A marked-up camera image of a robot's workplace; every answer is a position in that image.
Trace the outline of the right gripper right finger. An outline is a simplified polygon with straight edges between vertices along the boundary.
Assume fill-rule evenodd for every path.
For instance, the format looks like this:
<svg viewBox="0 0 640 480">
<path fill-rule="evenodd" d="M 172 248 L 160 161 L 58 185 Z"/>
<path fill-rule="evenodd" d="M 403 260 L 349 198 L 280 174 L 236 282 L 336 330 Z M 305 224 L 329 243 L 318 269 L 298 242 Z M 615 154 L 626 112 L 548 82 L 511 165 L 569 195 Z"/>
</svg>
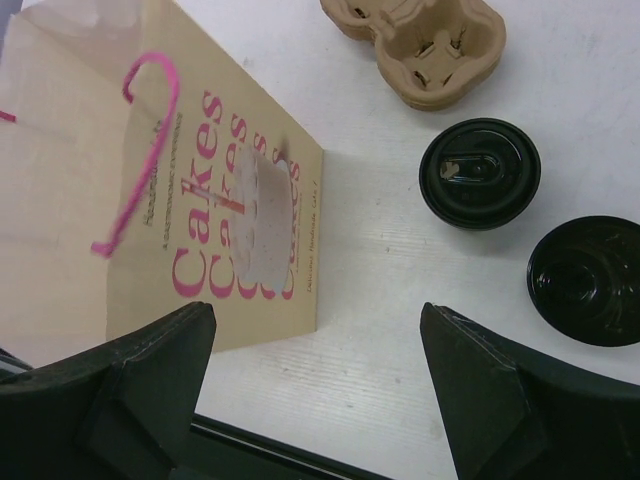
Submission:
<svg viewBox="0 0 640 480">
<path fill-rule="evenodd" d="M 639 388 L 424 305 L 420 333 L 461 479 L 636 479 Z"/>
</svg>

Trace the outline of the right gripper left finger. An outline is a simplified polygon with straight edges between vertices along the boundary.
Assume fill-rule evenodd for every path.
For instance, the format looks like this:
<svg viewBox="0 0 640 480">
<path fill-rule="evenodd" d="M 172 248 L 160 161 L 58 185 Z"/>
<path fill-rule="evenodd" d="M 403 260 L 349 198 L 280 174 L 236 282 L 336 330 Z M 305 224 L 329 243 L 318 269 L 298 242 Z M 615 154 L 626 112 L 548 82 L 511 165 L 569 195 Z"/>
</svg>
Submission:
<svg viewBox="0 0 640 480">
<path fill-rule="evenodd" d="M 1 381 L 4 479 L 167 479 L 211 355 L 211 305 Z"/>
</svg>

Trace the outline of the pink and beige paper bag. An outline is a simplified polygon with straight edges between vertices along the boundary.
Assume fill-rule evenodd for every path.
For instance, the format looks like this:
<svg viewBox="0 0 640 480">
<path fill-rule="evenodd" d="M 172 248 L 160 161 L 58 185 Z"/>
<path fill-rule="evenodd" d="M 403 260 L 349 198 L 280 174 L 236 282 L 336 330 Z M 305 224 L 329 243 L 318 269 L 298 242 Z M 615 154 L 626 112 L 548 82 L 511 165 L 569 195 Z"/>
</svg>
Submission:
<svg viewBox="0 0 640 480">
<path fill-rule="evenodd" d="M 210 304 L 312 333 L 323 149 L 174 1 L 40 1 L 1 43 L 1 344 L 44 365 Z"/>
</svg>

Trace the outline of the black cup lid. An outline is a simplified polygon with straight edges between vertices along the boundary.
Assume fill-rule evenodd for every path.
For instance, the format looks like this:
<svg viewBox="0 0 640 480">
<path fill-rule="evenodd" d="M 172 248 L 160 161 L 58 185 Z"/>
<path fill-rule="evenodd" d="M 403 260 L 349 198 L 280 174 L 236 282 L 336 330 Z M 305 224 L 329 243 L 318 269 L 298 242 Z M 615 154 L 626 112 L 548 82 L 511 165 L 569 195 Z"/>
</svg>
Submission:
<svg viewBox="0 0 640 480">
<path fill-rule="evenodd" d="M 474 118 L 441 132 L 424 152 L 419 186 L 443 222 L 487 231 L 519 216 L 536 195 L 541 160 L 520 128 L 500 119 Z"/>
</svg>

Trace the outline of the brown cardboard cup carrier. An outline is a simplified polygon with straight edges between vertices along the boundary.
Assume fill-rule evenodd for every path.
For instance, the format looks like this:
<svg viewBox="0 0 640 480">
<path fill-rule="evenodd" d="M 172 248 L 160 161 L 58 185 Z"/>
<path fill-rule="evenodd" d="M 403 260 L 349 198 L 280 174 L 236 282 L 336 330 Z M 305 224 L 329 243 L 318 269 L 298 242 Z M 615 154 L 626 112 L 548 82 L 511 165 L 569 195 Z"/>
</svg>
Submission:
<svg viewBox="0 0 640 480">
<path fill-rule="evenodd" d="M 506 45 L 504 19 L 481 0 L 321 0 L 353 40 L 373 44 L 378 69 L 409 107 L 437 111 L 488 78 Z"/>
</svg>

